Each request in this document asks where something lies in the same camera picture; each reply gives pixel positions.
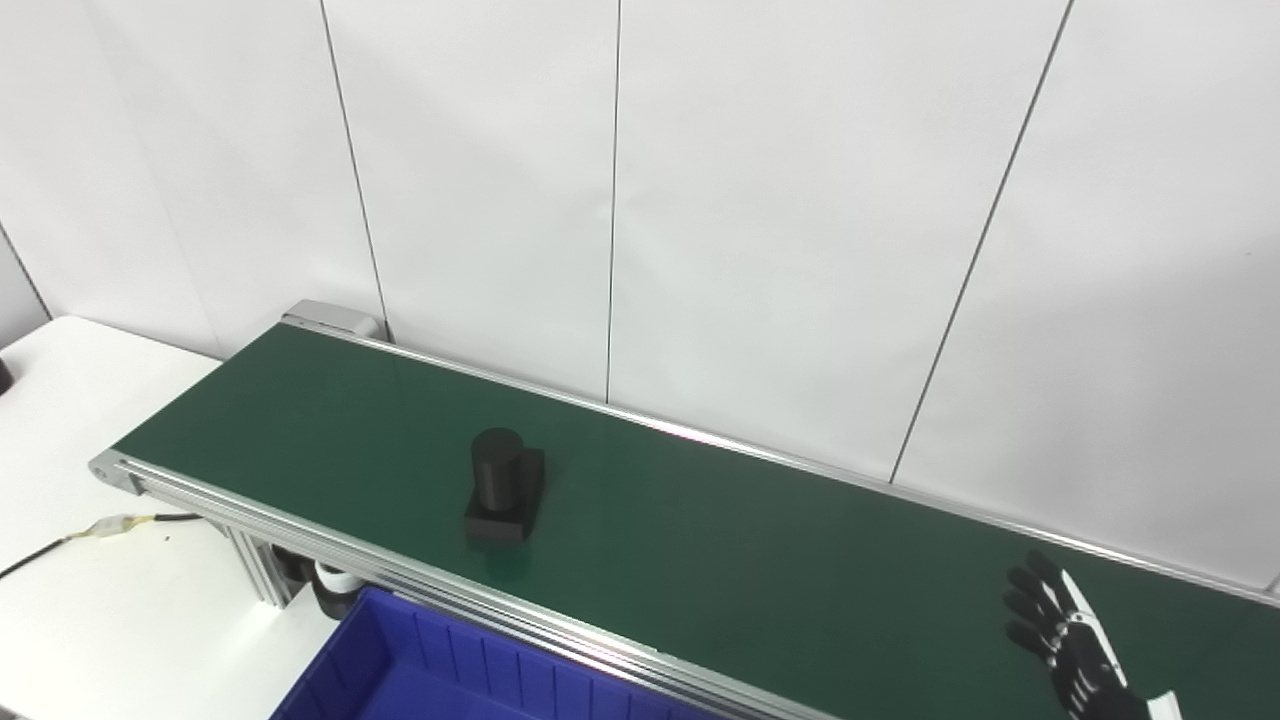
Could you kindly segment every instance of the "black cable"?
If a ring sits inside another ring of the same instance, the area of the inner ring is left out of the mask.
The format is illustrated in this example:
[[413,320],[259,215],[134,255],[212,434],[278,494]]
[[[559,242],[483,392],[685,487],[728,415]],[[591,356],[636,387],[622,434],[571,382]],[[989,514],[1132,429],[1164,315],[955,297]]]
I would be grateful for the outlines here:
[[46,544],[45,547],[37,550],[36,552],[32,552],[27,557],[23,557],[22,560],[19,560],[19,561],[14,562],[13,565],[5,568],[3,571],[0,571],[0,580],[3,580],[6,575],[14,573],[15,570],[18,570],[19,568],[22,568],[23,565],[31,562],[32,560],[36,560],[37,557],[41,557],[41,556],[49,553],[55,547],[63,544],[64,542],[67,542],[69,539],[70,538],[58,538],[54,542]]

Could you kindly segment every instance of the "black cylindrical object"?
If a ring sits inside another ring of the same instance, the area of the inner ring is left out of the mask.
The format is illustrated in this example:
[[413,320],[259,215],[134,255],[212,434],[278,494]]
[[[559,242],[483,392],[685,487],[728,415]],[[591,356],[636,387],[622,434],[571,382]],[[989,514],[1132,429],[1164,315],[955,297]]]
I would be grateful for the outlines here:
[[507,428],[489,428],[471,441],[476,500],[485,510],[503,512],[525,500],[520,465],[524,451],[520,434]]

